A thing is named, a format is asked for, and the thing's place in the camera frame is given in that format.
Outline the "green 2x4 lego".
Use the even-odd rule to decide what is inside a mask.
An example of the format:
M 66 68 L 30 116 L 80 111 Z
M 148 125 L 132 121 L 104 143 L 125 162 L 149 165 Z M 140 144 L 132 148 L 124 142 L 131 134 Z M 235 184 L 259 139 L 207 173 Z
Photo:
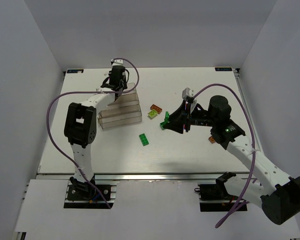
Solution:
M 138 137 L 139 137 L 139 139 L 141 141 L 141 144 L 143 146 L 147 146 L 149 144 L 149 141 L 148 141 L 147 136 L 146 136 L 145 133 L 140 134 Z

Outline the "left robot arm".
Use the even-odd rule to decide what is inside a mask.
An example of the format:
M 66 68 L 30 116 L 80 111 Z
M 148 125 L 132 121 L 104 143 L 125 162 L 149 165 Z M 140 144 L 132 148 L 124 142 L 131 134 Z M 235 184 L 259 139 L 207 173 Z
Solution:
M 70 182 L 79 188 L 85 188 L 94 179 L 91 161 L 91 144 L 97 135 L 97 115 L 117 100 L 128 88 L 126 68 L 122 60 L 115 60 L 108 77 L 98 89 L 100 94 L 94 94 L 81 103 L 71 103 L 68 106 L 64 135 L 70 143 L 75 167 L 74 176 Z

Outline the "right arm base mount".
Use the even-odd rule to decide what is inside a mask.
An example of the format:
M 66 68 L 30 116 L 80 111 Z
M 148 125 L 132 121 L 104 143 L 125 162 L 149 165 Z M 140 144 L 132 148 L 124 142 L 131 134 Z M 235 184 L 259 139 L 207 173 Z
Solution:
M 230 195 L 226 191 L 224 183 L 236 176 L 233 172 L 226 172 L 218 177 L 213 184 L 199 184 L 194 192 L 199 195 L 200 211 L 204 213 L 230 211 L 238 199 L 238 195 Z

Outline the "orange lego plate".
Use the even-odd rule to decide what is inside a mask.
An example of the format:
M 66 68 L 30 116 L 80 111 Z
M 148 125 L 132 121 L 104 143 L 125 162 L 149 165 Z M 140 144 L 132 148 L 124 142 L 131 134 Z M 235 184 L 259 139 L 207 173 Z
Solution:
M 159 106 L 155 105 L 155 104 L 152 104 L 151 107 L 150 107 L 151 110 L 155 110 L 158 114 L 160 114 L 163 109 L 160 108 Z

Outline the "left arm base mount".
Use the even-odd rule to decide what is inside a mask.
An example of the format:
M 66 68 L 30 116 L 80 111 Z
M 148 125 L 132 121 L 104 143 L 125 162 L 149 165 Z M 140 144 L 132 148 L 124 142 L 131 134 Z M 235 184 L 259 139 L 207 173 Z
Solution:
M 94 177 L 90 181 L 99 191 L 87 182 L 70 177 L 64 198 L 64 209 L 111 209 L 116 198 L 117 186 L 96 184 Z

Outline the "lime green 2x2 lego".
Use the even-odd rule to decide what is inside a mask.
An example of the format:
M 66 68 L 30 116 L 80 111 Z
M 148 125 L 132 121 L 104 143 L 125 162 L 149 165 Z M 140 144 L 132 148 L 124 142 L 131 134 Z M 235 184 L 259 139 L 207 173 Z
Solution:
M 158 115 L 158 112 L 155 109 L 152 109 L 149 113 L 148 113 L 148 117 L 150 119 L 155 118 Z

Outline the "dark green lego block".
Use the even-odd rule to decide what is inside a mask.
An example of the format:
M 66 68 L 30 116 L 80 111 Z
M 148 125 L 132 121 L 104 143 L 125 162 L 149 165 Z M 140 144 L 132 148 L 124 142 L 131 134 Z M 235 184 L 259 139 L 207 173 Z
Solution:
M 165 130 L 164 126 L 169 123 L 169 117 L 170 117 L 170 114 L 168 111 L 165 112 L 165 116 L 164 116 L 164 120 L 163 122 L 161 122 L 159 125 L 161 127 L 162 130 Z

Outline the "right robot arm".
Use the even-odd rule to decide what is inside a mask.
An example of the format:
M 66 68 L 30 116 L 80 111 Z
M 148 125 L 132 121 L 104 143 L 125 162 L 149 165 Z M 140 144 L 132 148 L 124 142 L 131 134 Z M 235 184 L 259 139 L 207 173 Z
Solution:
M 300 212 L 300 176 L 291 177 L 255 150 L 244 130 L 231 120 L 231 110 L 221 95 L 211 97 L 207 110 L 186 97 L 162 127 L 179 134 L 188 132 L 191 126 L 210 127 L 214 141 L 240 160 L 259 182 L 228 172 L 216 180 L 221 193 L 241 197 L 261 208 L 274 224 L 281 225 Z

